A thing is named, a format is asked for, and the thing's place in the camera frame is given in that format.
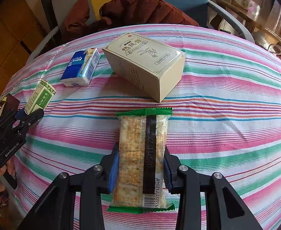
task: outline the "beige medicine box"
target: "beige medicine box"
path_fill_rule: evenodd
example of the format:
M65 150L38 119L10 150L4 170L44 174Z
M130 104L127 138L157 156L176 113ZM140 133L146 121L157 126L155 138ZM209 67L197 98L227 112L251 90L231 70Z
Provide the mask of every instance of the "beige medicine box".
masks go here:
M186 54L153 39L125 33L103 52L112 70L161 102L181 80Z

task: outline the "black label strip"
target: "black label strip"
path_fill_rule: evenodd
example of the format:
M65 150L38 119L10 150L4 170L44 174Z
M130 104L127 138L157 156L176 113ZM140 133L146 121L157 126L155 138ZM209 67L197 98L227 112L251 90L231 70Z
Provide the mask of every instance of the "black label strip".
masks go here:
M156 115L146 121L143 194L155 194Z

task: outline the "striped tablecloth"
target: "striped tablecloth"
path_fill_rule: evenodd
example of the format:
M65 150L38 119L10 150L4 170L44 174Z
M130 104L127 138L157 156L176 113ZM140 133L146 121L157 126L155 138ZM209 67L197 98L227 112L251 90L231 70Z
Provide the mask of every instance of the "striped tablecloth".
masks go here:
M115 75L102 47L125 32L164 42L186 52L182 80L156 103ZM65 87L60 78L77 50L97 47L99 64L88 87ZM10 92L25 106L40 78L56 89L45 116L15 157L16 203L26 214L62 171L76 174L98 164L118 141L116 112L172 107L167 145L197 172L226 176L263 229L281 222L281 60L241 38L184 25L140 25L99 32L39 56L15 74ZM79 226L77 194L75 229ZM175 211L141 215L106 212L106 229L175 229ZM202 227L205 201L201 197Z

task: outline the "red cloth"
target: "red cloth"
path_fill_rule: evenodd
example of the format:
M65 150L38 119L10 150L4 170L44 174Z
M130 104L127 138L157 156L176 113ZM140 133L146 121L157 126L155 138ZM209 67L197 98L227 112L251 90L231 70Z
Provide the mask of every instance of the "red cloth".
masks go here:
M68 15L64 20L64 26L66 31L70 31L71 28L79 27L89 19L89 5L88 0L77 0Z
M82 36L110 28L138 24L199 24L175 6L163 0L112 0L99 10L101 20L87 26L84 22L70 17L73 24L68 25L63 35L63 43Z

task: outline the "chair armrest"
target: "chair armrest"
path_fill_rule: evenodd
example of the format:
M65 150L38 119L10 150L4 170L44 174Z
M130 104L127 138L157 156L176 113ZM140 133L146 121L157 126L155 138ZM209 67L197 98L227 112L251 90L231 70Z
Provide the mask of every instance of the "chair armrest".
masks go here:
M225 19L238 32L241 38L254 43L251 33L233 15L210 0L208 0L208 6Z
M56 26L54 29L50 31L49 34L46 35L46 37L38 44L38 46L34 49L34 51L31 53L29 58L27 59L26 65L32 62L36 56L39 55L39 53L43 50L45 45L48 43L48 41L59 31L59 27Z

